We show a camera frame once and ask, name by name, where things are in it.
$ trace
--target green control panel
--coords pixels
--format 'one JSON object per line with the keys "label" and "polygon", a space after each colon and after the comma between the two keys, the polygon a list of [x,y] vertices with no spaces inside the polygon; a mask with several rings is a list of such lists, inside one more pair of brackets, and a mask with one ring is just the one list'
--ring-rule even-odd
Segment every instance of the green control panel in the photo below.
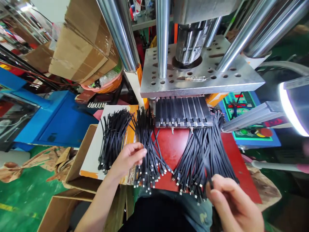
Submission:
{"label": "green control panel", "polygon": [[[259,105],[260,102],[254,92],[232,92],[221,102],[220,107],[225,111],[225,120],[230,121],[237,114],[240,116],[251,108]],[[235,140],[272,141],[272,132],[263,124],[252,125],[233,132]]]}

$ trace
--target green button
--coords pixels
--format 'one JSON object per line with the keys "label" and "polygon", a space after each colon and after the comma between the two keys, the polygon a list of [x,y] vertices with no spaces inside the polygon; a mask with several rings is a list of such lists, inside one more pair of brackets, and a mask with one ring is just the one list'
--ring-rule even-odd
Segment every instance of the green button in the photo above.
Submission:
{"label": "green button", "polygon": [[241,132],[243,135],[248,134],[248,131],[247,131],[246,129],[241,129],[240,132]]}

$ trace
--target yellow button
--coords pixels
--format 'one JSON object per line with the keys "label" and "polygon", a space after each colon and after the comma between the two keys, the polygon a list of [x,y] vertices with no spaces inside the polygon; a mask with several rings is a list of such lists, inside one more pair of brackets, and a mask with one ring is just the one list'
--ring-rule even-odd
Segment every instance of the yellow button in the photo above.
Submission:
{"label": "yellow button", "polygon": [[262,135],[260,132],[257,133],[257,136],[261,137],[261,138],[265,138],[264,135]]}

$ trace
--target control panel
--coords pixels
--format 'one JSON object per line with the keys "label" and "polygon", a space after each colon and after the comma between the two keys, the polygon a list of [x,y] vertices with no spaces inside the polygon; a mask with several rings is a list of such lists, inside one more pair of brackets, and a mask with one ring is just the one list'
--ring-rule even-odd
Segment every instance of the control panel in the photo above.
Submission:
{"label": "control panel", "polygon": [[[225,120],[230,121],[260,104],[255,92],[231,92],[220,103]],[[251,125],[234,131],[233,137],[239,147],[245,149],[281,146],[273,129],[264,123]]]}

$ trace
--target forearm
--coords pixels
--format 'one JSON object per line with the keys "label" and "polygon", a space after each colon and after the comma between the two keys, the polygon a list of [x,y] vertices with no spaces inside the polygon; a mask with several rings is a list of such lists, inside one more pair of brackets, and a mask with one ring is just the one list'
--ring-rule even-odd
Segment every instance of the forearm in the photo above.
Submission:
{"label": "forearm", "polygon": [[107,174],[75,232],[103,231],[118,184],[118,178]]}

